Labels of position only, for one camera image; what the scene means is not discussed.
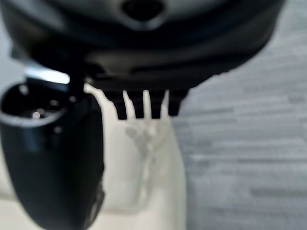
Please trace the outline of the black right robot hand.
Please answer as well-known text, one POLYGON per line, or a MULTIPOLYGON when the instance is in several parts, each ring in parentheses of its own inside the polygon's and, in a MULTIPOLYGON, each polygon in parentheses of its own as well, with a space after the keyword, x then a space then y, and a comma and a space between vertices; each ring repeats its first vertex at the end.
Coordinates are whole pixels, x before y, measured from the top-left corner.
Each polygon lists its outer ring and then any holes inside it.
POLYGON ((283 0, 3 0, 12 56, 69 77, 27 74, 0 99, 0 139, 25 212, 45 230, 86 230, 105 198, 102 110, 88 83, 127 119, 177 116, 190 89, 252 59, 269 42, 283 0))

